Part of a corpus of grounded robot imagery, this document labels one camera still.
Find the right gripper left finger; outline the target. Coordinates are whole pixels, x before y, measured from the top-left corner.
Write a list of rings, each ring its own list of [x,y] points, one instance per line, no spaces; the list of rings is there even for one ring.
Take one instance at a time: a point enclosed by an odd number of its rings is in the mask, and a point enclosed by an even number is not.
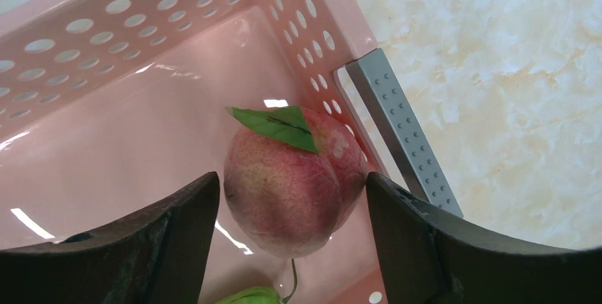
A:
[[[220,183],[215,172],[60,243],[1,252],[2,303],[196,303]]]

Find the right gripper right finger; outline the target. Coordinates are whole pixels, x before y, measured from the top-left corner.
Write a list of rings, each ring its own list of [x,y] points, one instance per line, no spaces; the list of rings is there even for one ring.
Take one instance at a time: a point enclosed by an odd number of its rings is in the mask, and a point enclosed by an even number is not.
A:
[[[366,181],[390,303],[600,303],[601,249],[563,249],[485,229],[372,172]]]

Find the pink peach toy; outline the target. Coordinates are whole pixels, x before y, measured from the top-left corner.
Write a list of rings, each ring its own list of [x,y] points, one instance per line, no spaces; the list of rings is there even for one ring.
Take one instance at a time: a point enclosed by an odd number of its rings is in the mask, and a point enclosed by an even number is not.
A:
[[[345,124],[303,108],[317,153],[242,126],[224,161],[224,197],[262,250],[296,259],[321,249],[354,211],[368,164]]]

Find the green cucumber toy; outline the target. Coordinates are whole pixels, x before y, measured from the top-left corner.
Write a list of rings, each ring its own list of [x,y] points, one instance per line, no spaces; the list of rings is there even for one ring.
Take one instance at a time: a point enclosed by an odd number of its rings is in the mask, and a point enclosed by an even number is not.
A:
[[[294,296],[298,286],[298,275],[295,260],[291,259],[293,287],[290,293],[282,297],[280,293],[271,287],[254,286],[233,295],[229,295],[215,304],[287,304]]]

